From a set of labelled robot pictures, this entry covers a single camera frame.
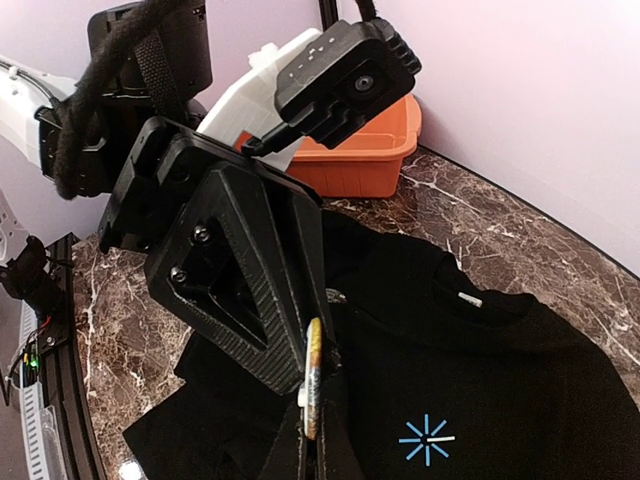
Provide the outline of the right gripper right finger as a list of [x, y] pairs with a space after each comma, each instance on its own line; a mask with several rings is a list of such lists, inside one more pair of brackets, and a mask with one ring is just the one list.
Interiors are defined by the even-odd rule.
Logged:
[[348, 428], [348, 390], [341, 371], [322, 383], [316, 479], [364, 479]]

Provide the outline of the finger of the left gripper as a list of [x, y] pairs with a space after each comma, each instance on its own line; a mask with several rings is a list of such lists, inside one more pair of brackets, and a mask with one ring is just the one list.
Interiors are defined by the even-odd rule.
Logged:
[[321, 207], [283, 178], [263, 178], [259, 232], [259, 314], [267, 338], [261, 373], [304, 371], [307, 327], [318, 317], [333, 338], [325, 293]]

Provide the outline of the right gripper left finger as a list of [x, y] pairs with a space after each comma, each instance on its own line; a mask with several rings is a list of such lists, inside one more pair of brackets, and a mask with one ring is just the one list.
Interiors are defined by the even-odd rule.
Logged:
[[302, 480], [307, 472], [303, 412], [296, 401], [287, 408], [259, 480]]

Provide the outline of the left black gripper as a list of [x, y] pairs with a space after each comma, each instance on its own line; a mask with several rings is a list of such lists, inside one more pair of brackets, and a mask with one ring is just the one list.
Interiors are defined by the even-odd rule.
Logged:
[[260, 177], [321, 202], [275, 167], [151, 117], [113, 187], [99, 249], [146, 253], [161, 244], [144, 267], [151, 297], [286, 395], [303, 377], [301, 327]]

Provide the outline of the black t-shirt with blue logo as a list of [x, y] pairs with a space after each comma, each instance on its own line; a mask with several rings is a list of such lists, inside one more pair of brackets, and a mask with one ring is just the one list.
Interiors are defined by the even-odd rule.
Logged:
[[[452, 254], [323, 215], [335, 351], [364, 479], [635, 479], [639, 410], [606, 354]], [[291, 398], [200, 335], [124, 438], [150, 479], [258, 479]]]

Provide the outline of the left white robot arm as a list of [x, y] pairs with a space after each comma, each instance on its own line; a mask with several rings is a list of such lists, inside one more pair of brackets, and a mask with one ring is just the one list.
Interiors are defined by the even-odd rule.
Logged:
[[80, 80], [1, 63], [1, 133], [68, 199], [108, 193], [103, 250], [143, 253], [150, 296], [279, 395], [319, 395], [336, 373], [321, 202], [271, 162], [304, 136], [285, 109], [336, 65], [344, 35], [310, 29], [229, 88], [196, 128], [210, 72], [173, 28], [195, 1], [107, 16]]

